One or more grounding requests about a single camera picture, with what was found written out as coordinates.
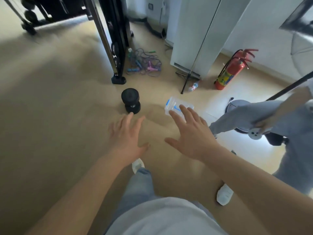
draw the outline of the black hexagonal dumbbell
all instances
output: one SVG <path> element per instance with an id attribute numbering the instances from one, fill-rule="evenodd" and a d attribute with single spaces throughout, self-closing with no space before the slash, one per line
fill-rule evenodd
<path id="1" fill-rule="evenodd" d="M 139 93 L 134 88 L 127 88 L 122 92 L 122 101 L 128 113 L 137 114 L 140 111 Z"/>

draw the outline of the white shoe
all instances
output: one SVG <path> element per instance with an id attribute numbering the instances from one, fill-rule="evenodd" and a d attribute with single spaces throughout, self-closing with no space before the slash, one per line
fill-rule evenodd
<path id="1" fill-rule="evenodd" d="M 143 161 L 138 158 L 135 162 L 131 164 L 131 167 L 133 169 L 134 174 L 139 170 L 139 168 L 143 167 L 145 168 L 145 165 L 143 164 Z"/>
<path id="2" fill-rule="evenodd" d="M 228 185 L 224 184 L 221 189 L 218 190 L 216 200 L 220 205 L 227 205 L 233 196 L 233 190 Z"/>

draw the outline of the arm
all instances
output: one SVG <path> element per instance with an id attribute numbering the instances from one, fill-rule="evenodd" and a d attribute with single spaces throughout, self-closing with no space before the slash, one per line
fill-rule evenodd
<path id="1" fill-rule="evenodd" d="M 215 172 L 272 234 L 308 234 L 313 230 L 313 200 L 219 145 L 204 119 L 180 106 L 186 122 L 170 111 L 180 139 L 165 141 Z"/>
<path id="2" fill-rule="evenodd" d="M 294 111 L 296 108 L 311 99 L 313 99 L 313 97 L 309 87 L 296 88 L 295 92 L 291 96 L 289 96 L 283 103 L 280 104 L 276 112 L 271 117 L 261 122 L 258 122 L 256 124 L 256 127 L 260 127 L 260 132 L 263 133 L 267 128 L 274 126 L 280 117 Z"/>
<path id="3" fill-rule="evenodd" d="M 84 235 L 95 218 L 104 196 L 119 172 L 139 158 L 148 144 L 139 148 L 138 134 L 144 117 L 129 127 L 133 114 L 109 127 L 110 150 L 87 174 L 32 227 L 26 235 Z"/>

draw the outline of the hand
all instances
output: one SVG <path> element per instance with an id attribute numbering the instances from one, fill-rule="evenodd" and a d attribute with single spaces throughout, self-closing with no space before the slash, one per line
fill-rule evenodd
<path id="1" fill-rule="evenodd" d="M 276 117 L 275 116 L 270 116 L 270 117 L 268 117 L 267 119 L 265 119 L 265 120 L 262 120 L 262 121 L 260 121 L 260 122 L 257 122 L 256 124 L 255 124 L 255 127 L 256 128 L 261 128 L 260 129 L 260 131 L 259 131 L 259 133 L 266 133 L 266 129 L 268 129 L 268 128 L 271 128 L 271 127 L 273 127 L 274 125 L 275 125 L 275 123 L 276 123 Z"/>
<path id="2" fill-rule="evenodd" d="M 145 117 L 137 120 L 135 125 L 130 128 L 131 119 L 134 113 L 126 115 L 116 123 L 109 125 L 110 133 L 110 155 L 112 155 L 117 163 L 122 167 L 128 166 L 136 159 L 140 158 L 150 147 L 149 143 L 145 143 L 142 147 L 138 147 L 138 135 L 141 124 Z"/>
<path id="3" fill-rule="evenodd" d="M 215 150 L 221 146 L 217 143 L 203 118 L 199 117 L 191 108 L 186 109 L 183 105 L 180 105 L 179 108 L 184 114 L 186 122 L 174 111 L 170 110 L 169 113 L 178 126 L 180 138 L 179 140 L 166 138 L 165 142 L 176 148 L 182 154 L 203 161 L 203 158 L 210 153 L 211 150 Z"/>

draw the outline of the clear plastic box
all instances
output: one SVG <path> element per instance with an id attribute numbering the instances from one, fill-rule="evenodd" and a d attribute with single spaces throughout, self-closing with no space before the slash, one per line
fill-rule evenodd
<path id="1" fill-rule="evenodd" d="M 194 106 L 188 102 L 185 102 L 185 101 L 182 101 L 180 99 L 177 99 L 177 98 L 174 98 L 174 97 L 171 97 L 170 99 L 168 99 L 166 105 L 165 105 L 165 114 L 166 115 L 170 115 L 168 112 L 170 110 L 173 110 L 175 111 L 178 115 L 180 115 L 183 119 L 184 119 L 184 115 L 182 113 L 182 111 L 180 110 L 179 106 L 180 105 L 183 105 L 185 106 L 186 108 L 187 107 L 190 107 L 190 108 L 194 108 Z"/>

